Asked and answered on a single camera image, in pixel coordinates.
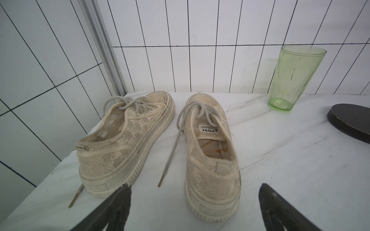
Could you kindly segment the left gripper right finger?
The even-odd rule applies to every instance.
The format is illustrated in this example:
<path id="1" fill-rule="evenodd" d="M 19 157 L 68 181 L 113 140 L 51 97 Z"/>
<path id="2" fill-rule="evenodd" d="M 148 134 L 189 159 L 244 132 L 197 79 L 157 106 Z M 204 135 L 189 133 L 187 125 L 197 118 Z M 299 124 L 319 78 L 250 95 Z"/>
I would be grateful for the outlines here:
<path id="1" fill-rule="evenodd" d="M 267 231 L 320 230 L 268 184 L 261 185 L 258 198 Z"/>

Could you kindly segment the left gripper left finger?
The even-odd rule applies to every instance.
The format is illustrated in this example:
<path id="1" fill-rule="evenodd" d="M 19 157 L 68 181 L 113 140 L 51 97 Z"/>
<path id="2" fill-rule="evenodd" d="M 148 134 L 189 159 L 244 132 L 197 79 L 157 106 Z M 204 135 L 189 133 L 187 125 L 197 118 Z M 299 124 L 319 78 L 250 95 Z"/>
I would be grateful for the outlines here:
<path id="1" fill-rule="evenodd" d="M 120 186 L 101 205 L 77 224 L 73 231 L 123 231 L 131 207 L 131 187 Z"/>

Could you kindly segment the beige lace-up shoe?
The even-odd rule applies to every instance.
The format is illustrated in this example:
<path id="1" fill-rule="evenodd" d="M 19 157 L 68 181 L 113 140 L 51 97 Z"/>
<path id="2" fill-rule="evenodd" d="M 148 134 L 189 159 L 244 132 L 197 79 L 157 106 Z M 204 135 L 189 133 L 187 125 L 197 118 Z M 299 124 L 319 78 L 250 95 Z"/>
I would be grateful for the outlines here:
<path id="1" fill-rule="evenodd" d="M 165 91 L 108 99 L 96 130 L 75 145 L 84 188 L 94 197 L 107 198 L 122 185 L 131 186 L 174 113 L 174 100 Z"/>

